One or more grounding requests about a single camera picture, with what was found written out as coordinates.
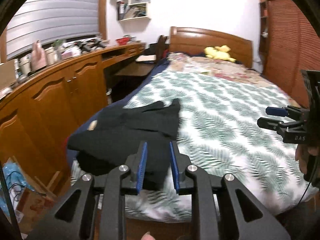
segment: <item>silver bolt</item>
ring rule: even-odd
[[[235,176],[233,176],[232,174],[228,173],[225,175],[225,178],[227,181],[233,181],[235,179]]]
[[[120,171],[127,171],[129,169],[129,167],[127,165],[121,165],[119,166],[119,170]]]
[[[84,181],[89,181],[90,179],[92,178],[92,176],[90,175],[90,174],[84,174],[83,176],[82,176],[82,179],[84,180]]]
[[[198,169],[198,167],[195,166],[195,165],[189,165],[189,166],[188,166],[188,170],[189,170],[189,171],[196,171],[197,169]]]

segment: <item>human hand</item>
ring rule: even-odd
[[[298,144],[296,149],[295,160],[299,161],[299,168],[303,174],[307,174],[309,155],[317,156],[318,154],[319,147],[308,147],[304,144]]]
[[[150,235],[150,232],[146,232],[141,238],[141,240],[155,240],[155,238]]]

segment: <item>wooden headboard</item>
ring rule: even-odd
[[[181,51],[199,54],[206,47],[227,45],[232,58],[241,61],[247,68],[252,68],[252,42],[238,36],[206,29],[171,27],[170,52]]]

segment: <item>red bowl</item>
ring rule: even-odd
[[[128,43],[128,41],[130,40],[130,38],[126,37],[126,38],[121,38],[121,39],[116,39],[116,42],[119,45],[125,45]]]

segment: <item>bed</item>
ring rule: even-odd
[[[222,45],[229,46],[230,56],[243,64],[192,57],[201,56],[207,46]],[[161,100],[169,105],[179,98],[178,147],[193,164],[217,176],[234,174],[274,215],[296,205],[307,186],[294,160],[296,145],[284,144],[275,132],[256,125],[267,106],[286,106],[290,98],[251,70],[251,41],[216,31],[171,27],[169,48],[171,54],[144,83],[116,104],[134,108]],[[87,129],[98,114],[76,132]],[[84,173],[75,156],[68,150],[73,181]],[[316,192],[310,187],[304,200]],[[189,221],[191,196],[175,193],[169,169],[162,190],[126,196],[125,208],[130,218]]]

